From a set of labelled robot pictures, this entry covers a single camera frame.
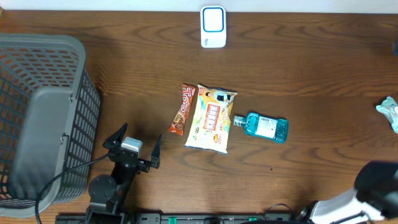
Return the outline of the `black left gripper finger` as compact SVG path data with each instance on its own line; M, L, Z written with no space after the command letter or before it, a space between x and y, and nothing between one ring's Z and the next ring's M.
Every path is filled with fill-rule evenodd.
M106 138L103 147L106 149L113 149L119 147L123 141L123 137L127 130L127 123L124 123L115 133Z
M150 166L152 168L158 169L160 166L160 147L161 147L161 140L162 140L162 135L159 135L159 138L155 144L155 147L152 151L151 154L151 161L150 161Z

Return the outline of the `yellow snack bag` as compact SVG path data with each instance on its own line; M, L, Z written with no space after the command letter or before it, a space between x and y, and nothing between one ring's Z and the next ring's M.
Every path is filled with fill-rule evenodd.
M231 110L236 91L198 85L198 96L185 147L227 154Z

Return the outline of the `red orange snack packet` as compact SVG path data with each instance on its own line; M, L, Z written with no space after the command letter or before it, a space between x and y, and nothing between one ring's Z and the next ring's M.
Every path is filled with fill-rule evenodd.
M188 114L195 97L195 92L196 88L194 86L187 84L182 85L182 104L169 127L170 133L175 133L181 136L183 135Z

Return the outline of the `teal mouthwash bottle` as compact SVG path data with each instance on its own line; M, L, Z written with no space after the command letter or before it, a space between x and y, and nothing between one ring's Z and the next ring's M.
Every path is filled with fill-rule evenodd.
M276 143L285 143L289 122L282 118L271 118L258 113L250 112L246 117L236 115L233 119L235 126L242 127L249 136L272 140Z

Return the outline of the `mint green tissue pack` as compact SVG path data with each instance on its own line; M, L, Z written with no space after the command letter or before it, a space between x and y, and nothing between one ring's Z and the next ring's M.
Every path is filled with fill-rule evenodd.
M397 103L388 96L380 105L376 106L376 110L382 113L391 124L392 130L397 134Z

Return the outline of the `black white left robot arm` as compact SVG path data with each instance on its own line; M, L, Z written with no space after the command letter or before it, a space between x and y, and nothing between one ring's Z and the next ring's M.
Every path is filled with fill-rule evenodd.
M86 224L129 223L132 215L125 212L123 206L135 176L160 166L161 138L155 144L151 160L147 161L140 158L142 142L125 137L126 130L127 124L124 124L103 143L114 168L110 175L99 175L90 182L90 204L83 221Z

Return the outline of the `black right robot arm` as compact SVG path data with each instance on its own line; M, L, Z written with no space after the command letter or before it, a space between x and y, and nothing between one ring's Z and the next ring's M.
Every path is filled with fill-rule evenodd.
M397 218L397 162L371 161L344 193L305 207L295 219L306 223L366 223Z

